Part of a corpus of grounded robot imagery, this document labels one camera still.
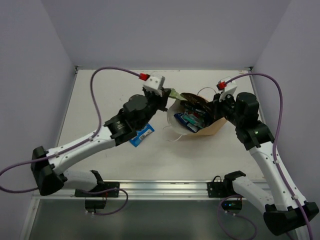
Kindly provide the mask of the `green snack packet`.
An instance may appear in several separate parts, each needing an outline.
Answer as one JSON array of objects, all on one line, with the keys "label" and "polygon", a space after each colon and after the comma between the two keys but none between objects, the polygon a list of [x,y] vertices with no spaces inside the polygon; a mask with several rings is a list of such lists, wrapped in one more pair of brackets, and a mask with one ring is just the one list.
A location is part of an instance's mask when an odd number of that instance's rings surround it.
[{"label": "green snack packet", "polygon": [[186,101],[187,100],[180,93],[178,93],[174,88],[170,89],[170,93],[169,93],[168,97],[170,99],[179,100],[179,101]]}]

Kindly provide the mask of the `brown paper bag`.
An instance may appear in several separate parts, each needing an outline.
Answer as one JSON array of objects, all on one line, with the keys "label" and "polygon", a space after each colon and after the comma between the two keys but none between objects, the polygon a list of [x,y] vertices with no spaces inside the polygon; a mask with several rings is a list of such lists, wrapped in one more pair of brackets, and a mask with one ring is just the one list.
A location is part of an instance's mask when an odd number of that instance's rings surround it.
[{"label": "brown paper bag", "polygon": [[[200,129],[198,132],[192,132],[183,126],[175,117],[175,114],[183,112],[183,107],[181,106],[181,99],[175,98],[173,104],[168,108],[166,112],[167,126],[162,129],[162,139],[167,142],[177,142],[181,137],[200,137],[200,136],[214,136],[227,122],[225,118],[221,118],[211,125]],[[170,139],[169,134],[165,133],[165,129],[169,128],[169,132],[172,134],[177,134],[176,139]]]}]

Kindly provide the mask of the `teal snack packet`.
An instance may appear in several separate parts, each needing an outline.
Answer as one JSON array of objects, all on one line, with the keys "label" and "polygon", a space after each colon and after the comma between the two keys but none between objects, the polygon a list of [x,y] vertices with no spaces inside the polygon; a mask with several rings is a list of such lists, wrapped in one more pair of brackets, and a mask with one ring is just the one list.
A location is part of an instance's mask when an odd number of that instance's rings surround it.
[{"label": "teal snack packet", "polygon": [[200,129],[203,129],[205,127],[204,121],[193,114],[184,113],[183,119]]}]

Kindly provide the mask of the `blue snack packet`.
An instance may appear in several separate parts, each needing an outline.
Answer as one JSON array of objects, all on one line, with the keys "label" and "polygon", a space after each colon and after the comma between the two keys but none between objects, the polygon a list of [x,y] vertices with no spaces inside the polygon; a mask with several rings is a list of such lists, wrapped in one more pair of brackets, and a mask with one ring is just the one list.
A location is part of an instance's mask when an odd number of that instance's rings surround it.
[{"label": "blue snack packet", "polygon": [[134,147],[137,147],[148,135],[152,134],[154,131],[154,128],[148,123],[142,130],[138,130],[136,132],[136,136],[130,139],[129,142]]}]

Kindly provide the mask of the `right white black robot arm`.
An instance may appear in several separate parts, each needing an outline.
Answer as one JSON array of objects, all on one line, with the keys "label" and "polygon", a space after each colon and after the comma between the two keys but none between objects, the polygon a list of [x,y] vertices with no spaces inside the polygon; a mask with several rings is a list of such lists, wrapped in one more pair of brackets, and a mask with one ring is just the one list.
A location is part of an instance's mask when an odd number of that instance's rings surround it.
[{"label": "right white black robot arm", "polygon": [[309,202],[293,182],[279,152],[274,148],[275,138],[269,127],[259,118],[256,96],[241,92],[214,95],[209,103],[216,120],[226,118],[235,126],[236,136],[258,164],[269,186],[270,193],[253,183],[242,171],[224,176],[221,182],[211,182],[219,197],[240,195],[253,204],[263,215],[270,232],[279,236],[305,226],[318,213],[315,202]]}]

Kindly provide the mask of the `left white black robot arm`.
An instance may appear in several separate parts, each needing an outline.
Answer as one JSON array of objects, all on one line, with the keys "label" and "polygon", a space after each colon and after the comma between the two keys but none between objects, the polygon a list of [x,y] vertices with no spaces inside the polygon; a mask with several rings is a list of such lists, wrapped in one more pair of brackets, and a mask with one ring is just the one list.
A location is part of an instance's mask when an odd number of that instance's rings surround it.
[{"label": "left white black robot arm", "polygon": [[37,189],[42,196],[49,196],[63,188],[75,189],[99,196],[104,184],[99,172],[90,170],[84,176],[72,179],[67,171],[76,163],[107,149],[124,144],[137,136],[157,111],[167,111],[171,90],[163,88],[161,94],[143,90],[129,98],[117,115],[106,121],[92,133],[60,147],[46,150],[36,147],[32,152],[31,171]]}]

